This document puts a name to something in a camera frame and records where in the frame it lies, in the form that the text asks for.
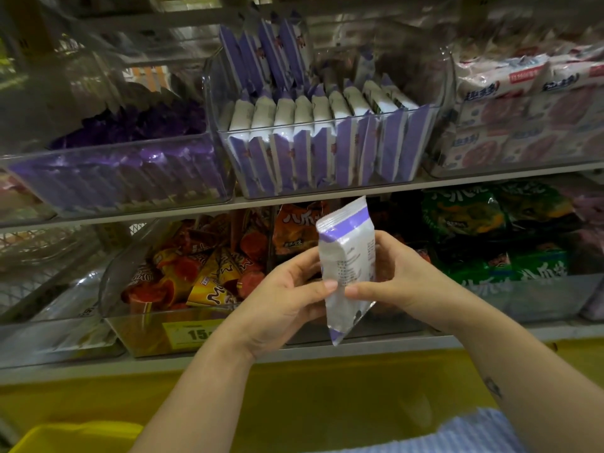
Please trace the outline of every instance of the tattoo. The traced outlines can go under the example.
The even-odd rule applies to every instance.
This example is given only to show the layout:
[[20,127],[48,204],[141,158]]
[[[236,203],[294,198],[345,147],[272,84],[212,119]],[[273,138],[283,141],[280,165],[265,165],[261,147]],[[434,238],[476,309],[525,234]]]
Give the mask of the tattoo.
[[491,377],[487,377],[483,381],[484,381],[484,384],[486,385],[487,389],[491,393],[493,393],[495,396],[499,397],[500,399],[503,399],[503,395],[501,394],[501,389],[499,388],[499,386],[497,386],[497,383],[495,383]]

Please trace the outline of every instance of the yellow basket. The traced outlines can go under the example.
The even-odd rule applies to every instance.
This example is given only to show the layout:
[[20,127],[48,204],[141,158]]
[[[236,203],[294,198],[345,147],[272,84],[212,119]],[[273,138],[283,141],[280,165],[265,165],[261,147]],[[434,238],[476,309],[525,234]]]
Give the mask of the yellow basket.
[[112,421],[40,425],[10,453],[127,453],[142,430],[140,425]]

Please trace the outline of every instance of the hand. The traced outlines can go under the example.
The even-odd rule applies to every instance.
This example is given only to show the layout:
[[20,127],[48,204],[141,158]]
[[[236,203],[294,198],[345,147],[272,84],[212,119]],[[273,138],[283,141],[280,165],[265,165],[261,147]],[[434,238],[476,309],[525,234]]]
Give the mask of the hand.
[[449,333],[463,328],[471,312],[489,308],[412,248],[383,231],[376,231],[376,279],[378,282],[351,284],[344,295],[395,305]]
[[230,314],[211,339],[219,337],[254,359],[281,348],[306,322],[325,315],[321,302],[338,287],[335,280],[306,281],[321,270],[318,248],[276,267]]

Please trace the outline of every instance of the striped shirt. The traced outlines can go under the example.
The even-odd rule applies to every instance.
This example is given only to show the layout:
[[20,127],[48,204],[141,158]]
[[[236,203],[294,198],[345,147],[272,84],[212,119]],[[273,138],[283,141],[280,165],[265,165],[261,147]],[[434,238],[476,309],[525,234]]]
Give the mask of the striped shirt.
[[498,410],[479,409],[453,418],[424,437],[325,453],[527,453]]

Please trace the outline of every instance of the yellow price tag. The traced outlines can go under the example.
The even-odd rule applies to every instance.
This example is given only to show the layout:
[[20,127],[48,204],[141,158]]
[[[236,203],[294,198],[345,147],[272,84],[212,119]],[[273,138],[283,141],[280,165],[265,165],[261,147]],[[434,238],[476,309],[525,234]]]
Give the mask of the yellow price tag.
[[163,323],[173,350],[200,347],[224,320]]

